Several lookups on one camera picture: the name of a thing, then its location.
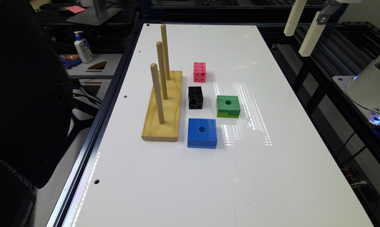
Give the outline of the grey metal gripper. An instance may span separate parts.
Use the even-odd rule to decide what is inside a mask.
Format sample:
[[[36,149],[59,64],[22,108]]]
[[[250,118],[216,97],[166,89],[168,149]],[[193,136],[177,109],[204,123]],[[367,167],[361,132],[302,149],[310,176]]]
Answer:
[[[291,37],[294,34],[306,2],[307,0],[296,0],[292,6],[287,24],[283,31],[286,37]],[[311,55],[321,36],[321,25],[327,24],[331,15],[339,9],[342,4],[357,4],[361,2],[362,0],[326,0],[324,8],[316,13],[303,43],[300,46],[299,54],[302,57],[309,57]]]

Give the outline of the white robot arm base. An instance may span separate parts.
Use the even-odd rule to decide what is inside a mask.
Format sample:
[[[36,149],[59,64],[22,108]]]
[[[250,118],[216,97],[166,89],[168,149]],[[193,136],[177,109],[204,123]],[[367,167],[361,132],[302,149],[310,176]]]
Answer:
[[[333,81],[370,124],[380,126],[380,55],[357,76],[334,76]]]

